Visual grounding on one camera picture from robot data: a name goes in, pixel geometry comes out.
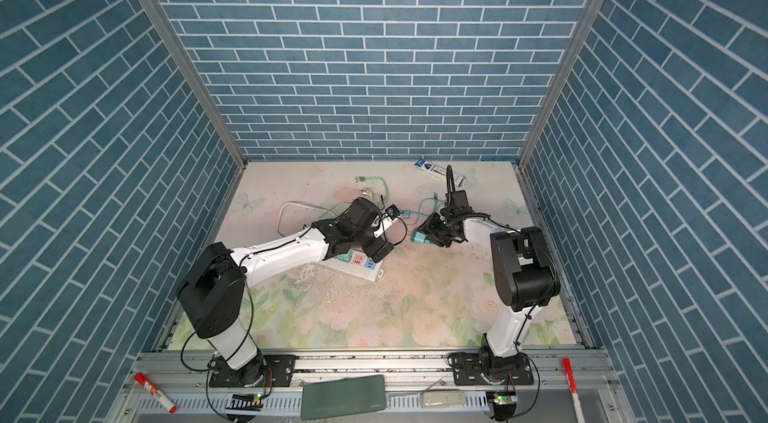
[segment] green phone case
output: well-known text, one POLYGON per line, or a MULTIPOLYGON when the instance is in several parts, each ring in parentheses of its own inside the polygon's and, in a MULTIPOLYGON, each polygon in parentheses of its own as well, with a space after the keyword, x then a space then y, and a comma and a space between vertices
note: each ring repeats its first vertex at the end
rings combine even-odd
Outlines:
POLYGON ((301 419, 304 421, 385 408, 384 375, 312 383, 304 385, 301 393, 301 419))

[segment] white power strip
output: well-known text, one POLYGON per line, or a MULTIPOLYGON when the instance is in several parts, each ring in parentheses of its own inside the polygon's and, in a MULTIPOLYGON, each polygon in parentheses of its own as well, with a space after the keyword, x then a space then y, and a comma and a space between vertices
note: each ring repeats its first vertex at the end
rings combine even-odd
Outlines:
POLYGON ((321 265, 375 282, 379 278, 382 262, 374 263, 365 253, 351 249, 344 255, 321 261, 321 265))

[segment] white cable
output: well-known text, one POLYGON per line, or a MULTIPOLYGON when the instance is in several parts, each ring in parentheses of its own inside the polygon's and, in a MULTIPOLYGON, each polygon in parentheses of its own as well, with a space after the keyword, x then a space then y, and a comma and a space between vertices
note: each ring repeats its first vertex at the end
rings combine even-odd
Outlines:
POLYGON ((327 213, 332 214, 334 217, 338 217, 339 216, 339 215, 335 214, 330 209, 321 208, 319 206, 314 206, 314 205, 307 205, 305 203, 297 202, 297 201, 289 201, 289 202, 285 203, 282 207, 280 207, 280 215, 277 216, 277 226, 275 227, 275 231, 277 231, 277 234, 280 235, 280 236, 285 236, 285 235, 283 235, 283 233, 280 232, 280 221, 282 221, 282 219, 283 219, 283 210, 288 205, 301 206, 302 208, 308 208, 308 209, 320 209, 320 210, 324 211, 324 213, 322 215, 320 215, 319 217, 317 217, 316 220, 320 219, 321 217, 324 217, 327 213))
POLYGON ((429 390, 431 390, 431 389, 435 388, 435 386, 437 385, 437 383, 439 383, 440 381, 442 381, 444 378, 445 378, 445 376, 441 376, 439 380, 435 381, 435 382, 434 382, 434 383, 432 383, 430 386, 428 386, 428 387, 426 387, 425 389, 423 389, 423 390, 420 390, 420 391, 408 391, 408 392, 406 392, 406 393, 398 393, 398 391, 388 391, 388 392, 387 392, 387 395, 389 396, 389 398, 396 398, 396 397, 398 397, 398 396, 414 396, 414 395, 421 395, 421 394, 423 394, 423 393, 427 393, 429 390))

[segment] table surface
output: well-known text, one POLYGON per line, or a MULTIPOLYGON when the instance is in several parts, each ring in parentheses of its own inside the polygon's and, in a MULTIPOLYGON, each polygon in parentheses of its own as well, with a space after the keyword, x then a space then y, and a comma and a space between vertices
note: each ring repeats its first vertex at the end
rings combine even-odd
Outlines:
MULTIPOLYGON (((531 226, 510 163, 452 165, 454 172, 465 177, 459 189, 466 190, 475 211, 490 213, 501 224, 531 226)), ((436 194, 444 199, 446 183, 412 162, 251 163, 227 210, 217 241, 229 248, 269 242, 279 237, 276 223, 283 203, 336 207, 340 213, 348 206, 343 202, 351 202, 364 190, 372 192, 376 201, 389 190, 387 206, 417 210, 424 198, 436 194)), ((434 206, 434 202, 426 201, 421 211, 431 213, 434 206)), ((322 214, 320 210, 288 206, 280 231, 299 231, 322 214)), ((406 219, 411 229, 423 220, 406 219)), ((396 224, 387 235, 397 241, 403 229, 396 224)), ((418 245, 406 238, 382 260, 381 270, 381 276, 370 282, 308 264, 264 280, 251 289, 255 308, 251 334, 260 347, 267 349, 474 346, 491 328, 501 304, 494 287, 491 255, 473 243, 445 249, 418 245)), ((245 297, 240 311, 245 325, 250 313, 250 302, 245 297)), ((180 349, 191 332, 185 315, 169 349, 180 349)), ((558 297, 536 316, 524 343, 575 343, 558 297)), ((197 336, 187 344, 188 349, 209 347, 197 336)))

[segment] aluminum frame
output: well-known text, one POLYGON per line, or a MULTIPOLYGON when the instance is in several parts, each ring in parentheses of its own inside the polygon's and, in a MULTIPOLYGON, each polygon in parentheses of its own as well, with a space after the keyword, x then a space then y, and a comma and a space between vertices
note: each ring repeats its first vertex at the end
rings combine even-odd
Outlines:
MULTIPOLYGON (((267 355, 290 353, 296 356, 293 380, 288 388, 274 389, 274 394, 285 401, 294 401, 289 409, 267 408, 261 415, 291 416, 298 411, 295 401, 304 384, 333 379, 384 375, 388 392, 422 391, 432 383, 440 381, 440 389, 461 389, 467 398, 483 392, 500 389, 501 386, 461 386, 453 383, 452 369, 446 356, 452 351, 476 351, 476 348, 457 347, 455 349, 323 349, 323 350, 267 350, 267 355)), ((568 377, 561 369, 562 358, 570 358, 574 378, 580 390, 597 391, 609 423, 632 423, 634 418, 624 403, 624 394, 608 354, 603 349, 585 349, 580 345, 558 347, 530 347, 527 354, 531 357, 542 380, 541 391, 568 390, 568 377)), ((205 413, 199 401, 205 402, 205 373, 187 370, 179 360, 179 351, 149 352, 139 354, 133 372, 141 371, 149 380, 162 389, 171 399, 184 399, 178 415, 205 413)), ((210 360, 209 351, 189 351, 184 359, 193 368, 205 368, 210 360)), ((533 385, 518 385, 518 389, 530 391, 533 385)), ((243 393, 243 389, 208 389, 212 401, 217 407, 229 400, 233 393, 243 393)), ((129 423, 137 415, 159 413, 156 405, 151 404, 151 397, 132 379, 121 390, 115 405, 106 421, 110 423, 129 423)), ((477 401, 459 410, 472 410, 482 407, 477 401)), ((430 411, 420 408, 408 411, 430 411)))
POLYGON ((138 0, 138 2, 147 14, 147 18, 149 18, 149 21, 152 23, 152 27, 158 32, 165 48, 174 59, 176 66, 178 66, 182 76, 184 76, 187 84, 189 84, 190 89, 197 97, 197 102, 203 108, 203 111, 205 111, 205 114, 214 126, 216 133, 219 135, 219 138, 221 138, 227 151, 229 151, 230 155, 234 158, 237 167, 244 169, 247 164, 247 159, 242 150, 240 150, 240 146, 237 144, 237 141, 235 141, 229 127, 227 127, 224 118, 221 116, 221 112, 216 108, 214 98, 210 95, 202 78, 200 78, 200 74, 197 72, 197 68, 195 68, 192 60, 187 54, 184 44, 181 43, 179 35, 170 24, 168 15, 160 4, 160 0, 138 0))
POLYGON ((531 159, 533 149, 536 147, 538 139, 542 136, 544 127, 547 125, 550 115, 552 115, 554 106, 558 104, 558 98, 563 92, 565 82, 571 75, 571 70, 573 70, 574 64, 576 63, 576 58, 578 58, 578 54, 581 53, 581 48, 584 46, 587 36, 589 36, 589 31, 592 29, 592 25, 598 18, 598 13, 600 13, 600 8, 603 6, 603 2, 605 2, 605 0, 587 0, 584 4, 581 16, 576 23, 576 28, 568 42, 568 47, 566 47, 563 52, 563 59, 552 77, 552 81, 549 83, 547 92, 544 94, 542 107, 539 108, 539 111, 533 120, 531 130, 528 132, 528 136, 523 143, 523 148, 518 157, 518 163, 521 168, 525 168, 525 165, 527 165, 528 161, 531 159))

